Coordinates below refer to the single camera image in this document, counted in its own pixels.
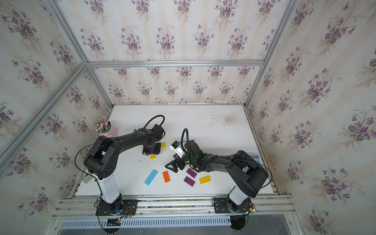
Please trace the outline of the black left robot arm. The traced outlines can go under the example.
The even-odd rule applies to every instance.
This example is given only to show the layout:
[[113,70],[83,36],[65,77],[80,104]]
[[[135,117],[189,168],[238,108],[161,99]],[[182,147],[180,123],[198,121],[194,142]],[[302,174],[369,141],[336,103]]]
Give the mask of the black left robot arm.
[[119,137],[100,136],[97,138],[83,163],[97,180],[104,202],[113,204],[120,197],[113,176],[119,155],[137,146],[143,146],[144,155],[157,155],[161,151],[160,140],[164,135],[165,131],[162,126],[156,124],[152,129],[140,128]]

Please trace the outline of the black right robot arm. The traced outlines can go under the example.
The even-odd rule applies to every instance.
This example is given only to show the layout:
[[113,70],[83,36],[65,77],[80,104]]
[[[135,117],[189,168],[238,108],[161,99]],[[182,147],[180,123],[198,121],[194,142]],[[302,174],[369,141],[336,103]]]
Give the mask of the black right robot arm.
[[175,141],[170,149],[175,152],[174,160],[165,165],[175,173],[186,166],[194,173],[228,173],[236,186],[227,195],[228,207],[247,205],[249,198],[255,198],[269,177],[269,170],[256,162],[249,154],[239,150],[228,156],[219,156],[203,152],[194,141]]

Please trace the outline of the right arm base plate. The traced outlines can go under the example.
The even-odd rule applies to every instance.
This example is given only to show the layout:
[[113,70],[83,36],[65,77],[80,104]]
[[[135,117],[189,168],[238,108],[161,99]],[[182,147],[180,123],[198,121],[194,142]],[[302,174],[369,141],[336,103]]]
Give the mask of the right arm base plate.
[[214,197],[211,199],[214,206],[215,213],[253,213],[254,204],[251,198],[246,198],[243,202],[237,205],[229,197]]

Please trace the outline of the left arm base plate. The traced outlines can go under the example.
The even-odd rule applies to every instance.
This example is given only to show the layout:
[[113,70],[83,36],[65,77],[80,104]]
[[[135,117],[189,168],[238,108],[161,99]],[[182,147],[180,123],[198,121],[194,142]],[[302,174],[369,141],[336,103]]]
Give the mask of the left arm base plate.
[[113,204],[105,202],[102,198],[95,203],[96,216],[118,216],[135,215],[138,200],[117,200]]

